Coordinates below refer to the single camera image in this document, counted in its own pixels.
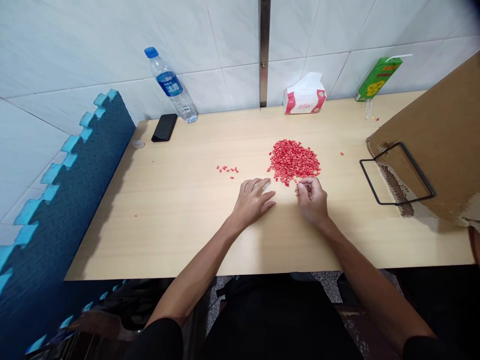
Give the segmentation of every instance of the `tissue box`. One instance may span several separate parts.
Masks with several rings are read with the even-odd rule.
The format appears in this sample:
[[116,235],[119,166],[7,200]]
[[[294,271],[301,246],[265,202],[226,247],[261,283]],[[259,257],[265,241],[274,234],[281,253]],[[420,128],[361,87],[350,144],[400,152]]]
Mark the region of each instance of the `tissue box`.
[[321,79],[321,73],[309,72],[295,85],[287,87],[283,93],[283,112],[318,113],[327,99]]

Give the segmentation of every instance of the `left hand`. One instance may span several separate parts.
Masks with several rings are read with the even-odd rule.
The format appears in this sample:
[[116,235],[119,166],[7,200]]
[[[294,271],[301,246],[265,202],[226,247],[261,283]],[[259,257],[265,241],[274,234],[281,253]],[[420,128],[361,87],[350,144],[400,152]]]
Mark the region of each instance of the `left hand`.
[[263,187],[269,182],[270,178],[267,177],[245,180],[241,183],[240,193],[230,217],[243,229],[260,219],[276,204],[275,201],[269,201],[275,195],[275,191],[262,194]]

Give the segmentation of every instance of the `black phone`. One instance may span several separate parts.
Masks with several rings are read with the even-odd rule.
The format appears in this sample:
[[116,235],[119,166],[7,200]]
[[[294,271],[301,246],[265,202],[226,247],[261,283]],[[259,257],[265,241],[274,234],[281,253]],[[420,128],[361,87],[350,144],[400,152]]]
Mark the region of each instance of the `black phone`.
[[160,117],[160,120],[158,120],[158,124],[155,131],[153,132],[151,140],[154,143],[169,141],[172,137],[172,133],[174,132],[177,118],[177,114],[162,115]]

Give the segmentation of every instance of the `wooden table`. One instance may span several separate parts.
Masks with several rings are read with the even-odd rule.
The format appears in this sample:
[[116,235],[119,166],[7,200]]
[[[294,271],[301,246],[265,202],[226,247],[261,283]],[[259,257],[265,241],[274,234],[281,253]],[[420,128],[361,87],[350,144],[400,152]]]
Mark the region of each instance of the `wooden table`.
[[[126,149],[65,279],[177,276],[231,213],[241,182],[273,175],[269,152],[281,139],[315,151],[330,216],[378,268],[472,264],[465,228],[378,205],[359,165],[371,158],[365,139],[421,94],[376,96],[379,121],[365,120],[365,104],[351,98],[327,101],[318,114],[284,115],[280,106],[204,114],[195,124],[179,119],[165,143],[150,141],[157,120],[140,122],[132,139],[146,146]],[[239,173],[219,173],[223,165]],[[380,172],[369,172],[388,199]],[[302,218],[294,186],[274,181],[269,190],[277,205],[240,235],[218,274],[339,270]]]

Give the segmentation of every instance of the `hand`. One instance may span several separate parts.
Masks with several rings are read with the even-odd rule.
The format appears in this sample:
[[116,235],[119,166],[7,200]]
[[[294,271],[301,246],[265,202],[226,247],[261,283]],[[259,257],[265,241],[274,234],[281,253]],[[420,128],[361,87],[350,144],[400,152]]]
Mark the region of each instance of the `hand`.
[[331,222],[327,210],[327,193],[316,177],[306,177],[295,188],[299,197],[301,214],[315,227],[321,228]]
[[263,180],[255,178],[241,183],[240,193],[230,217],[242,229],[256,222],[276,204],[275,201],[269,201],[275,195],[275,191],[262,194],[263,187],[269,182],[270,178],[267,177]]

